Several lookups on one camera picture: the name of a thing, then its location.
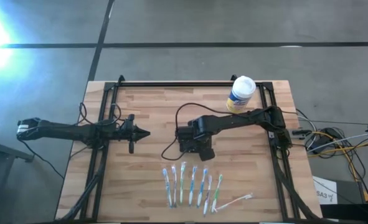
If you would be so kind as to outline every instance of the toothbrush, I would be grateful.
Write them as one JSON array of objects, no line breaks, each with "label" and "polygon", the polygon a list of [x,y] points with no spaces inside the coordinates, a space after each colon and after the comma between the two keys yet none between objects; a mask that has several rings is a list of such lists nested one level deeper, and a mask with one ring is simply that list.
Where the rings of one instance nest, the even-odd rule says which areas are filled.
[{"label": "toothbrush", "polygon": [[240,198],[236,198],[235,200],[233,200],[233,201],[231,201],[231,202],[229,202],[229,203],[226,203],[226,204],[225,204],[225,205],[223,205],[223,206],[220,206],[220,207],[218,207],[218,208],[215,208],[215,212],[217,212],[217,211],[219,211],[219,210],[221,210],[221,209],[223,209],[223,208],[228,207],[228,205],[230,205],[230,204],[232,204],[232,203],[234,203],[234,202],[237,202],[237,201],[242,200],[242,199],[250,199],[250,198],[253,198],[253,193],[248,194],[248,195],[245,195],[245,196],[242,196],[242,197],[240,197]]},{"label": "toothbrush", "polygon": [[172,174],[174,175],[174,203],[173,203],[173,207],[176,208],[177,207],[177,199],[176,199],[176,192],[177,192],[177,172],[176,172],[176,165],[173,164],[171,166],[171,170],[172,170]]},{"label": "toothbrush", "polygon": [[220,191],[221,181],[222,181],[222,174],[220,174],[219,183],[217,184],[217,188],[216,188],[215,193],[214,193],[213,204],[211,206],[211,213],[214,213],[216,211],[215,205],[217,204],[217,199],[219,197],[219,191]]},{"label": "toothbrush", "polygon": [[202,201],[202,194],[203,194],[203,186],[204,186],[204,179],[207,175],[207,168],[203,169],[203,177],[202,177],[202,182],[201,182],[201,189],[199,190],[199,194],[197,195],[197,204],[196,207],[199,208],[201,206],[201,201]]},{"label": "toothbrush", "polygon": [[182,204],[182,191],[184,188],[184,173],[185,173],[186,162],[181,163],[181,187],[179,189],[179,203]]},{"label": "toothbrush", "polygon": [[167,175],[166,168],[163,169],[163,176],[164,176],[164,182],[166,183],[167,201],[169,202],[170,208],[172,208],[171,194],[170,194],[170,182],[169,182],[169,177]]},{"label": "toothbrush", "polygon": [[192,205],[192,197],[194,196],[194,184],[195,184],[195,173],[197,170],[197,166],[192,168],[192,180],[191,180],[191,188],[189,189],[189,206]]},{"label": "toothbrush", "polygon": [[212,177],[211,177],[211,175],[209,175],[209,188],[207,189],[206,199],[204,201],[203,217],[206,216],[207,207],[209,206],[209,197],[210,197],[210,191],[211,191],[211,182],[212,182]]}]

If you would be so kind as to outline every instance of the wooden table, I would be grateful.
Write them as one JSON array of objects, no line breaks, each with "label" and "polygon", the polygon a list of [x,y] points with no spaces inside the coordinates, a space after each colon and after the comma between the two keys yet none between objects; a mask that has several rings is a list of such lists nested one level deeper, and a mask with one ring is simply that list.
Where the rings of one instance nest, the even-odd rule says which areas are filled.
[{"label": "wooden table", "polygon": [[[288,81],[272,81],[277,105],[283,111],[295,112],[295,104]],[[84,98],[88,109],[87,118],[96,122],[105,82],[89,82]],[[229,87],[120,87],[118,105],[122,118],[135,114],[134,122],[151,135],[135,144],[134,154],[128,154],[127,141],[112,141],[106,163],[100,203],[99,222],[258,222],[280,221],[281,213],[277,199],[270,149],[265,130],[258,126],[246,126],[225,130],[213,136],[212,145],[216,157],[201,162],[198,154],[186,154],[176,162],[161,159],[160,153],[174,139],[174,115],[179,106],[187,102],[200,103],[215,110],[226,111],[225,103]],[[248,110],[262,108],[260,95],[256,91]],[[184,107],[179,112],[179,125],[203,114],[213,114],[197,106]],[[298,128],[295,114],[284,114],[288,129]],[[75,142],[72,153],[84,145]],[[166,157],[180,155],[178,143],[165,154]],[[90,150],[73,157],[60,196],[56,217],[65,215],[82,194],[87,177]],[[312,211],[321,216],[307,155],[301,146],[290,149],[290,166],[297,192]],[[184,185],[184,205],[167,207],[162,169],[167,168],[170,179],[171,165],[180,169],[187,162]],[[199,190],[202,168],[207,165],[213,176],[212,189],[216,188],[219,174],[224,179],[220,186],[217,205],[223,205],[237,197],[252,193],[254,198],[230,205],[217,214],[202,215],[202,209],[188,207],[191,169],[197,165],[195,191]],[[290,200],[286,194],[288,210]],[[92,200],[88,206],[92,211]]]}]

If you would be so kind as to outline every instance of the white cable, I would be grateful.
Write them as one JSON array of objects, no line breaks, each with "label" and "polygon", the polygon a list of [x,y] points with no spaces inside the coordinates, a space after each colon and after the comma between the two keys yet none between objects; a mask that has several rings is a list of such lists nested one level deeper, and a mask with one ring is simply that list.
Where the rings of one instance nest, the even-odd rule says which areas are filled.
[{"label": "white cable", "polygon": [[363,137],[363,136],[367,136],[367,135],[368,135],[368,134],[360,134],[360,135],[357,135],[357,136],[351,136],[351,137],[348,137],[348,138],[339,139],[339,140],[337,140],[337,141],[329,142],[329,143],[324,144],[324,145],[322,145],[322,146],[318,146],[318,147],[316,147],[316,148],[314,148],[314,149],[312,149],[312,150],[310,150],[310,151],[308,151],[308,152],[315,151],[315,150],[317,150],[317,149],[320,149],[320,148],[322,148],[322,147],[328,146],[328,145],[330,145],[330,144],[334,144],[334,143],[336,143],[336,142],[341,142],[341,141],[345,141],[345,140],[348,140],[348,139],[358,138],[358,137]]},{"label": "white cable", "polygon": [[[315,131],[317,131],[317,130],[316,130],[316,127],[315,127],[315,125],[314,125],[314,123],[312,123],[309,119],[307,119],[307,118],[305,118],[305,117],[303,117],[303,116],[298,116],[298,117],[299,117],[299,118],[301,118],[301,119],[304,119],[304,120],[308,121],[308,123],[313,127],[314,132],[315,132]],[[309,144],[309,145],[308,145],[308,147],[307,147],[307,151],[308,151],[308,149],[309,149],[309,148],[314,144],[315,139],[316,139],[316,135],[314,136],[313,140],[311,141],[311,144]]]}]

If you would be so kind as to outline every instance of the gray floor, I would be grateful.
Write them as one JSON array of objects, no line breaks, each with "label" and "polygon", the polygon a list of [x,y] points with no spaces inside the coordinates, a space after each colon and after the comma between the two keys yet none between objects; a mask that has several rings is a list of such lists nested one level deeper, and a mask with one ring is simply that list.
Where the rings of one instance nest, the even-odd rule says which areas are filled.
[{"label": "gray floor", "polygon": [[[96,43],[106,5],[107,0],[0,1],[0,21],[10,43]],[[105,39],[212,41],[368,41],[368,1],[119,0]],[[0,143],[27,152],[15,138],[19,119],[74,123],[94,51],[1,51],[9,60],[0,67]],[[95,80],[116,80],[118,75],[127,80],[226,80],[232,74],[289,80],[296,107],[312,119],[368,123],[368,47],[104,49]],[[366,130],[335,126],[348,136]],[[29,144],[65,172],[71,141]],[[368,185],[368,148],[359,154]],[[309,161],[314,175],[352,180],[344,157]],[[61,187],[62,180],[47,164],[17,160],[0,201],[0,223],[53,219]]]}]

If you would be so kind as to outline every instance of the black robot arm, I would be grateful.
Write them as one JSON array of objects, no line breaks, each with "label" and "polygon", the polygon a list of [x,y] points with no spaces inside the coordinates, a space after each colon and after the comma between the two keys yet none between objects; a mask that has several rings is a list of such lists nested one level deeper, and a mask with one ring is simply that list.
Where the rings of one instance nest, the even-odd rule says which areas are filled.
[{"label": "black robot arm", "polygon": [[81,141],[92,148],[100,147],[106,140],[128,140],[129,152],[134,153],[134,142],[149,136],[150,132],[137,127],[133,121],[133,114],[119,127],[113,120],[77,126],[31,118],[18,122],[17,138],[23,141],[39,138],[69,139]]},{"label": "black robot arm", "polygon": [[211,148],[212,135],[218,134],[225,129],[254,124],[261,126],[268,132],[274,133],[278,147],[288,148],[292,146],[282,111],[277,106],[222,117],[203,115],[189,121],[188,126],[178,127],[176,136],[181,152],[199,153],[201,160],[206,161],[215,156]]}]

